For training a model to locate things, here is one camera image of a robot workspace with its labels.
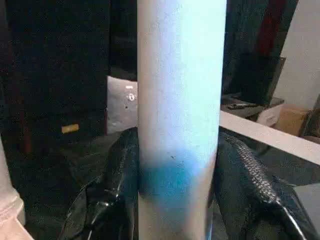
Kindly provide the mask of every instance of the brown box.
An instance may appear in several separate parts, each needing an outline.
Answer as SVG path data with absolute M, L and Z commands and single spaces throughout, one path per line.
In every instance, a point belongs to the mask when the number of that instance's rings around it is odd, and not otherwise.
M 275 128 L 287 134 L 299 136 L 302 128 L 304 127 L 303 125 L 308 113 L 309 110 L 296 106 L 285 105 L 281 110 L 280 117 Z

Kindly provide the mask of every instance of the black speaker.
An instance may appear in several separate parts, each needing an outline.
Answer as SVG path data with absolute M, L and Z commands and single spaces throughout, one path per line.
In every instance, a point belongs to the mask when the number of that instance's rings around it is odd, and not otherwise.
M 240 93 L 242 101 L 268 106 L 285 60 L 284 57 L 242 54 L 229 92 Z
M 7 28 L 1 31 L 9 33 L 10 41 L 2 51 L 11 58 L 10 67 L 1 71 L 19 134 L 32 141 L 42 128 L 43 136 L 57 131 L 55 136 L 68 139 L 71 135 L 62 132 L 61 123 L 78 125 L 72 134 L 81 132 L 79 139 L 91 136 L 79 126 L 96 119 L 92 116 L 104 116 L 107 108 L 110 0 L 8 0 L 5 10 Z

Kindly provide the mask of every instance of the white cylinder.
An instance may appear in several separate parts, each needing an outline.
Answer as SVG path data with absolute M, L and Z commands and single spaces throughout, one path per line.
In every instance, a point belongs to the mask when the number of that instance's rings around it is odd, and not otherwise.
M 139 239 L 204 240 L 226 0 L 138 0 Z
M 0 226 L 11 218 L 17 218 L 21 224 L 25 224 L 24 202 L 11 184 L 0 137 Z

